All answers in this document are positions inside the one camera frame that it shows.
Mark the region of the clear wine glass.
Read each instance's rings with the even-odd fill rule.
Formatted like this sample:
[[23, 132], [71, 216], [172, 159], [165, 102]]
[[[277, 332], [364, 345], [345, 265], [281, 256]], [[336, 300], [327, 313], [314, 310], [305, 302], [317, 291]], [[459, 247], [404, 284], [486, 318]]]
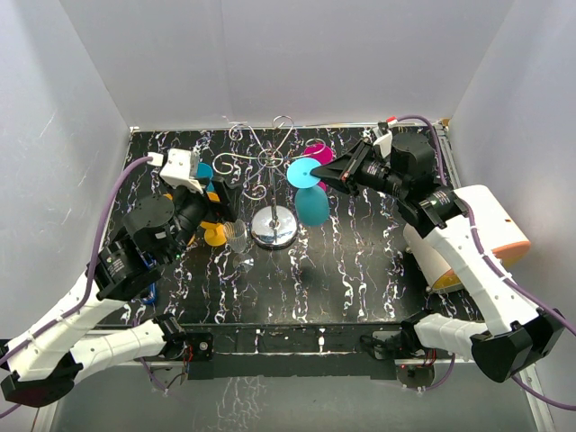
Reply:
[[223, 225], [224, 236], [230, 246], [234, 268], [242, 273], [248, 273], [254, 266], [254, 258], [247, 252], [248, 231], [245, 222], [237, 219], [234, 222], [227, 221]]

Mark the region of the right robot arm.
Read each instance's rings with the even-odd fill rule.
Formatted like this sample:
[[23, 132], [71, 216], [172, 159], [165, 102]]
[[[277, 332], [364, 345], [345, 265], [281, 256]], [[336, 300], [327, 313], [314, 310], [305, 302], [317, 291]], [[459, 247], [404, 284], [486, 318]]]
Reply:
[[360, 139], [310, 173], [342, 193], [363, 186], [393, 196], [401, 217], [450, 265], [483, 317], [476, 322], [420, 312], [402, 323], [402, 349], [414, 357], [438, 348], [471, 358], [496, 383], [546, 357], [569, 327], [566, 319], [521, 292], [482, 245], [473, 207], [446, 183], [438, 144], [408, 132], [385, 140]]

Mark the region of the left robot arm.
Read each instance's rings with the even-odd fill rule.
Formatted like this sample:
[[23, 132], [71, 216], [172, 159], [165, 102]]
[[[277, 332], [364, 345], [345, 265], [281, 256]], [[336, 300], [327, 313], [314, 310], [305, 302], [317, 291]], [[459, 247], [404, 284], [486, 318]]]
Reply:
[[171, 313], [108, 336], [85, 335], [159, 281], [203, 222], [237, 219], [241, 185], [219, 176], [211, 182], [213, 193], [179, 185], [169, 194], [136, 201], [74, 287], [27, 332], [3, 341], [1, 366], [8, 375], [1, 390], [6, 401], [44, 407], [109, 367], [143, 357], [175, 359], [188, 348], [188, 336]]

